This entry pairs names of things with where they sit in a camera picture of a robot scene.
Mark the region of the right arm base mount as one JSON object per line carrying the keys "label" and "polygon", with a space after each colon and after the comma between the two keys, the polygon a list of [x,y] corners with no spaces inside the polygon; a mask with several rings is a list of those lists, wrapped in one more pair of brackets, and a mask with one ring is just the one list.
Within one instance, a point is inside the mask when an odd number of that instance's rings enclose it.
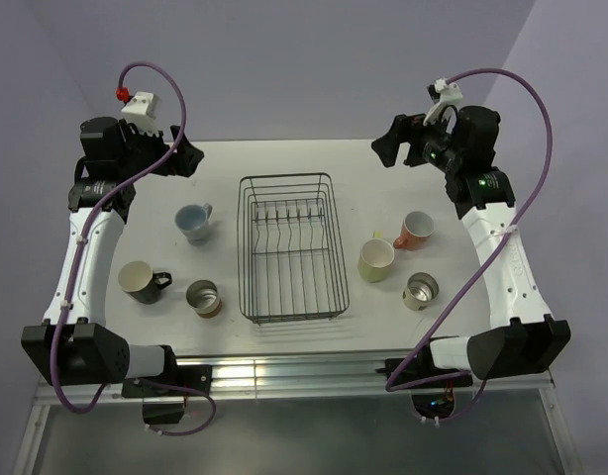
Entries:
{"label": "right arm base mount", "polygon": [[415,358],[391,383],[392,387],[412,383],[412,389],[466,388],[473,384],[472,376],[457,369],[437,368],[432,360]]}

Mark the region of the steel cup brown base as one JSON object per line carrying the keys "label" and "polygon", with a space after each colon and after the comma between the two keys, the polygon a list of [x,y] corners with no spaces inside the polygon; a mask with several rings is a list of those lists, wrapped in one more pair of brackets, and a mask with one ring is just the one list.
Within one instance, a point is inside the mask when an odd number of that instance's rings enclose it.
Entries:
{"label": "steel cup brown base", "polygon": [[197,280],[189,285],[185,298],[191,309],[201,318],[209,319],[218,315],[222,300],[217,286],[210,280]]}

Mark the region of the steel cup beige sleeve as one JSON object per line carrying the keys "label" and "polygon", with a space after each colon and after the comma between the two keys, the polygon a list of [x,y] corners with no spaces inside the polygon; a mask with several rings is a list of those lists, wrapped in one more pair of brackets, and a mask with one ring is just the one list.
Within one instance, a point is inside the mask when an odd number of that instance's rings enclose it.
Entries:
{"label": "steel cup beige sleeve", "polygon": [[402,299],[409,310],[423,311],[438,297],[439,292],[439,284],[431,274],[417,272],[408,278]]}

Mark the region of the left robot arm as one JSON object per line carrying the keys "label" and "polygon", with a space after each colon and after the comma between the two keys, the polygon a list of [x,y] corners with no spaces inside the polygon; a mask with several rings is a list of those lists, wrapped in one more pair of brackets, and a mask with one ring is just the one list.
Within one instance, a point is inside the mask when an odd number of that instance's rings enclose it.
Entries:
{"label": "left robot arm", "polygon": [[178,126],[167,145],[136,125],[112,117],[80,126],[83,156],[68,193],[69,241],[51,303],[37,326],[23,329],[21,344],[49,384],[115,384],[145,377],[158,395],[180,382],[166,344],[130,345],[105,324],[106,292],[115,249],[136,196],[130,178],[148,170],[190,177],[204,157]]}

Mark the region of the pale yellow mug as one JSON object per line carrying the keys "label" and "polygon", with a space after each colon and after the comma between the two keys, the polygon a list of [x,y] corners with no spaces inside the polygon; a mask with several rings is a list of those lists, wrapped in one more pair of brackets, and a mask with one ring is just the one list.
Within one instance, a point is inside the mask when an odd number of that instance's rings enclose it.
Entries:
{"label": "pale yellow mug", "polygon": [[357,264],[359,276],[367,283],[380,282],[389,275],[394,259],[393,245],[381,233],[375,232],[360,249]]}

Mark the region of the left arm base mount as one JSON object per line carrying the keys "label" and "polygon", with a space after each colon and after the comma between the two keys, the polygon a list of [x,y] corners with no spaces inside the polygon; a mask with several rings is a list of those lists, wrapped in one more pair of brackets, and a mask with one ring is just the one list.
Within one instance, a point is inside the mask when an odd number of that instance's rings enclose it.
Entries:
{"label": "left arm base mount", "polygon": [[[212,382],[212,366],[207,364],[178,366],[173,376],[156,376],[152,381],[181,388],[190,388],[209,394]],[[189,393],[178,390],[168,390],[156,386],[136,384],[133,380],[126,380],[122,386],[121,396],[127,399],[181,397]]]}

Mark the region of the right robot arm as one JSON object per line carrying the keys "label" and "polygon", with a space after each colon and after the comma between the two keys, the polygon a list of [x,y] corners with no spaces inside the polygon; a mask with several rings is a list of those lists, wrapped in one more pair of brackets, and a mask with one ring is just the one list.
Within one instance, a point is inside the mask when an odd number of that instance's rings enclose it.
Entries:
{"label": "right robot arm", "polygon": [[516,200],[506,174],[493,164],[500,116],[482,106],[455,112],[433,123],[425,115],[398,115],[371,148],[386,167],[400,145],[404,163],[432,164],[446,178],[446,191],[468,232],[480,263],[475,279],[485,284],[490,328],[473,336],[427,334],[410,361],[398,369],[412,375],[409,386],[435,386],[446,377],[479,380],[543,373],[571,338],[569,324],[556,319],[536,284],[515,222]]}

